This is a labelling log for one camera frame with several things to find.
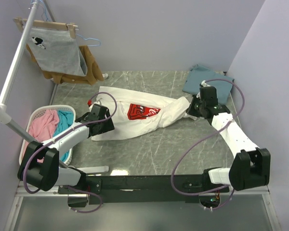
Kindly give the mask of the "white coca-cola t-shirt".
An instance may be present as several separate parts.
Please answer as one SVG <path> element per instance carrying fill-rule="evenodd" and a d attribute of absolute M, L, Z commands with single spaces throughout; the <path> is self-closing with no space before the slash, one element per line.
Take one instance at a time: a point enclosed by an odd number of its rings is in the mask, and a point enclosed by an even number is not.
<path fill-rule="evenodd" d="M 181 118 L 196 120 L 186 110 L 190 102 L 184 96 L 178 99 L 146 92 L 101 86 L 97 104 L 114 113 L 115 129 L 92 136 L 93 141 L 116 141 L 135 138 L 158 128 L 165 128 Z"/>

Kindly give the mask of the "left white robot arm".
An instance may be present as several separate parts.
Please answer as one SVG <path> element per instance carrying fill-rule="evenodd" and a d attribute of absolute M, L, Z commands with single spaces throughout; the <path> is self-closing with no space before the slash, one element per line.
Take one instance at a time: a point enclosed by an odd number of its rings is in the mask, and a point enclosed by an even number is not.
<path fill-rule="evenodd" d="M 84 192 L 88 188 L 86 174 L 74 167 L 62 167 L 60 155 L 92 136 L 114 130 L 112 116 L 107 107 L 94 104 L 89 112 L 54 138 L 44 143 L 30 142 L 17 173 L 25 190 L 33 194 L 29 185 L 37 191 L 64 186 L 75 193 Z"/>

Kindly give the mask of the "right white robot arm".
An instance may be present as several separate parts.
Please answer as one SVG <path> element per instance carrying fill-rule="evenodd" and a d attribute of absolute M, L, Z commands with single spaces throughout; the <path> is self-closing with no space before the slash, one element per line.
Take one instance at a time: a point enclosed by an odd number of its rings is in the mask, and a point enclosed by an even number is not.
<path fill-rule="evenodd" d="M 187 114 L 202 117 L 217 131 L 231 150 L 234 160 L 230 168 L 213 168 L 202 180 L 202 188 L 214 191 L 219 184 L 231 185 L 241 191 L 268 185 L 271 155 L 259 148 L 242 131 L 226 105 L 218 104 L 217 90 L 213 86 L 200 87 L 187 109 Z"/>

